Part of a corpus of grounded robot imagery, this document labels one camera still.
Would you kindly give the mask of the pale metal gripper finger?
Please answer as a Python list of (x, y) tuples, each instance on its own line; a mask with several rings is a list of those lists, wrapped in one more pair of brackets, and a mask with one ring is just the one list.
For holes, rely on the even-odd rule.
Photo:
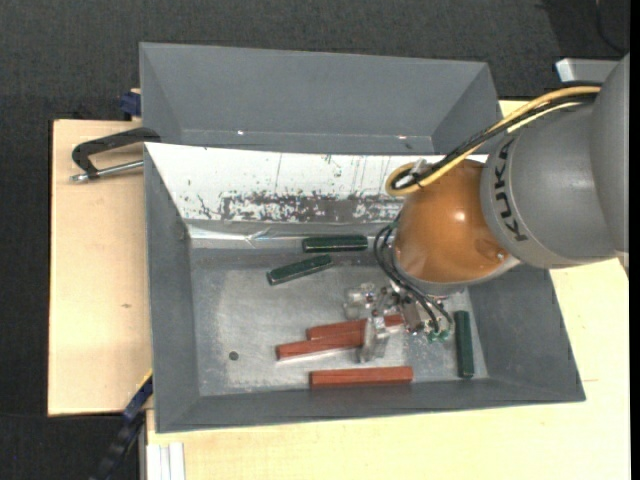
[(347, 320), (361, 319), (378, 306), (379, 290), (372, 282), (346, 289), (344, 292), (343, 312)]
[(383, 316), (368, 318), (362, 334), (362, 345), (356, 354), (358, 362), (367, 363), (383, 358), (390, 337), (391, 333)]

